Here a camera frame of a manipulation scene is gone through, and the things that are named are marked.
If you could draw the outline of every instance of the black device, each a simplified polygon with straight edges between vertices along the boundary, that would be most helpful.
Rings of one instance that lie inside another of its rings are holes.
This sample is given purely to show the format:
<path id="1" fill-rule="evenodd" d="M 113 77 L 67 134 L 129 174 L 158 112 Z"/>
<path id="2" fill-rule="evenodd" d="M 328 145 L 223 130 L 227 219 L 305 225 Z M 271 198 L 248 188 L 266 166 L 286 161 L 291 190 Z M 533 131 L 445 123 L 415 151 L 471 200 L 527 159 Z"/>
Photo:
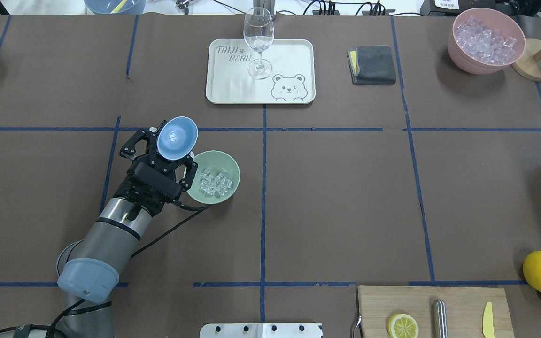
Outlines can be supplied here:
<path id="1" fill-rule="evenodd" d="M 496 0 L 425 0 L 420 13 L 423 16 L 457 16 L 476 7 L 496 9 Z"/>

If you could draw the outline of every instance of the gray cloth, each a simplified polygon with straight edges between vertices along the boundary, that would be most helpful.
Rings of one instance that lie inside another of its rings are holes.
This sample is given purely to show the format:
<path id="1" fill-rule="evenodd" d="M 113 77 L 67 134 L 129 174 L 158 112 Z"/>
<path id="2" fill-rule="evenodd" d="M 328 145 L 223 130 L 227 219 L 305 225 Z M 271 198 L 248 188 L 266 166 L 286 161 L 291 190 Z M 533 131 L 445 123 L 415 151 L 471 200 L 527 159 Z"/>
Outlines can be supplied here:
<path id="1" fill-rule="evenodd" d="M 350 52 L 356 51 L 358 72 L 352 67 Z M 355 85 L 395 84 L 394 61 L 389 46 L 361 46 L 348 50 L 348 64 Z"/>

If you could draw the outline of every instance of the cable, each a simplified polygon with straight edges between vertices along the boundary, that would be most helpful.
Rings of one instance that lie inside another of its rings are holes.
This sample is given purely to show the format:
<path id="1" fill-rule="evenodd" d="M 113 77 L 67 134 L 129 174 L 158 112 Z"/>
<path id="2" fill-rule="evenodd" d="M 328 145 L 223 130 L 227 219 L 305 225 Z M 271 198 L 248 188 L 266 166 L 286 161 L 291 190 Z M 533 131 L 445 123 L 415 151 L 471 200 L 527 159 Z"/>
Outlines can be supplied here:
<path id="1" fill-rule="evenodd" d="M 306 6 L 306 8 L 304 9 L 304 13 L 302 13 L 302 15 L 306 15 L 306 11 L 310 8 L 310 6 L 312 6 L 312 4 L 314 4 L 314 2 L 318 2 L 318 10 L 320 11 L 321 10 L 321 5 L 320 3 L 321 2 L 324 2 L 322 0 L 312 0 L 312 2 L 309 3 L 308 6 Z"/>
<path id="2" fill-rule="evenodd" d="M 287 10 L 278 11 L 277 13 L 292 13 L 293 15 L 298 16 L 296 13 L 294 13 L 292 11 L 287 11 Z"/>
<path id="3" fill-rule="evenodd" d="M 371 13 L 369 13 L 369 16 L 376 16 L 377 15 L 377 11 L 379 9 L 379 2 L 377 1 L 377 3 L 375 4 L 375 6 L 373 6 L 373 8 L 371 9 Z"/>
<path id="4" fill-rule="evenodd" d="M 395 13 L 395 14 L 390 14 L 390 16 L 404 15 L 404 14 L 416 14 L 416 15 L 418 15 L 418 16 L 423 16 L 421 13 L 415 13 L 415 12 Z"/>
<path id="5" fill-rule="evenodd" d="M 214 2 L 216 2 L 217 4 L 221 4 L 221 5 L 225 6 L 225 7 L 234 9 L 234 10 L 238 11 L 239 13 L 244 13 L 245 14 L 245 12 L 242 11 L 241 9 L 236 9 L 235 7 L 229 6 L 229 5 L 225 4 L 224 2 L 219 2 L 219 0 L 214 0 Z"/>
<path id="6" fill-rule="evenodd" d="M 204 207 L 203 209 L 201 210 L 198 210 L 197 212 L 194 212 L 193 214 L 191 214 L 189 217 L 185 218 L 184 220 L 180 221 L 177 225 L 174 225 L 174 227 L 172 227 L 169 231 L 166 231 L 165 233 L 161 234 L 160 236 L 158 236 L 156 239 L 152 240 L 152 242 L 149 242 L 148 244 L 146 244 L 146 246 L 144 246 L 143 248 L 140 248 L 139 250 L 135 251 L 133 253 L 133 255 L 131 255 L 131 259 L 133 257 L 135 257 L 136 255 L 144 252 L 146 249 L 148 249 L 150 246 L 153 246 L 154 244 L 156 244 L 159 240 L 161 240 L 162 238 L 166 237 L 168 234 L 172 233 L 173 231 L 175 231 L 176 229 L 178 229 L 178 227 L 180 227 L 181 225 L 185 224 L 187 221 L 191 220 L 193 217 L 199 215 L 202 211 L 208 209 L 210 207 L 210 205 L 207 205 L 206 207 Z"/>
<path id="7" fill-rule="evenodd" d="M 62 311 L 62 313 L 60 313 L 49 326 L 49 329 L 47 330 L 47 333 L 45 334 L 45 338 L 51 337 L 52 332 L 55 330 L 55 326 L 58 325 L 58 322 L 60 321 L 60 319 L 62 319 L 63 316 L 66 316 L 68 312 L 72 311 L 74 308 L 81 305 L 85 301 L 86 301 L 85 299 L 81 299 L 78 302 L 75 302 L 75 304 L 72 304 L 71 306 L 69 306 L 66 310 Z"/>
<path id="8" fill-rule="evenodd" d="M 354 14 L 354 16 L 358 15 L 358 13 L 360 13 L 360 10 L 363 9 L 363 7 L 365 5 L 370 5 L 371 6 L 371 10 L 373 9 L 373 4 L 371 2 L 365 2 L 363 3 L 362 5 L 360 5 L 360 7 L 358 7 L 358 10 L 356 11 L 356 14 Z"/>
<path id="9" fill-rule="evenodd" d="M 6 9 L 6 6 L 4 6 L 4 4 L 1 3 L 1 0 L 0 0 L 0 14 L 9 15 L 9 12 Z"/>
<path id="10" fill-rule="evenodd" d="M 16 329 L 18 329 L 18 327 L 8 327 L 7 329 L 1 329 L 0 330 L 0 333 L 5 333 L 5 332 L 11 332 L 11 331 L 15 331 Z M 49 326 L 47 325 L 34 325 L 34 324 L 31 324 L 31 330 L 43 330 L 43 331 L 47 331 L 49 330 Z M 64 334 L 64 332 L 58 330 L 58 329 L 54 329 L 54 331 L 58 334 L 60 334 L 63 338 L 68 338 L 66 336 L 66 334 Z"/>

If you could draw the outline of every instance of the blue bowl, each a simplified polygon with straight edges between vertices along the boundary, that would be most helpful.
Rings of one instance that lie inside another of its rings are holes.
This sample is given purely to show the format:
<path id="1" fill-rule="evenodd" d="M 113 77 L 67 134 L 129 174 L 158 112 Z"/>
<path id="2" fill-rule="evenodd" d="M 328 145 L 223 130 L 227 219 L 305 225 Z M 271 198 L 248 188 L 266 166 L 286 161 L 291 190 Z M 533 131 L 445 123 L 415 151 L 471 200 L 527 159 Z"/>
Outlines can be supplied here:
<path id="1" fill-rule="evenodd" d="M 189 154 L 197 141 L 197 125 L 185 116 L 170 120 L 159 132 L 158 152 L 167 160 L 179 160 Z"/>
<path id="2" fill-rule="evenodd" d="M 112 14 L 112 9 L 120 4 L 119 0 L 85 0 L 85 4 L 93 13 L 107 15 L 140 15 L 146 8 L 146 0 L 128 0 L 121 11 Z"/>

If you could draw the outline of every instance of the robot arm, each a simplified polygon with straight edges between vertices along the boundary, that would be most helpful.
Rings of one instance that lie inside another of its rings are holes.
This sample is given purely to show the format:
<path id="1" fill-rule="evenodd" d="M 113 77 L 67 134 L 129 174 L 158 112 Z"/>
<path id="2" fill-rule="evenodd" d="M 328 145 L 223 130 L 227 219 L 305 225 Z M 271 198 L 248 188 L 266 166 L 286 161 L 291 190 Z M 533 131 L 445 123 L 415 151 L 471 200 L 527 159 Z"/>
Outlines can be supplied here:
<path id="1" fill-rule="evenodd" d="M 186 210 L 201 210 L 179 201 L 189 190 L 197 171 L 191 148 L 178 160 L 168 160 L 158 151 L 159 132 L 165 128 L 140 129 L 120 149 L 120 156 L 132 161 L 127 176 L 103 209 L 85 239 L 71 244 L 58 259 L 58 286 L 69 307 L 86 301 L 64 316 L 58 329 L 68 338 L 113 338 L 109 294 L 137 250 L 153 216 L 167 203 Z M 135 146 L 144 141 L 146 153 L 136 156 Z M 185 178 L 175 171 L 186 167 Z"/>

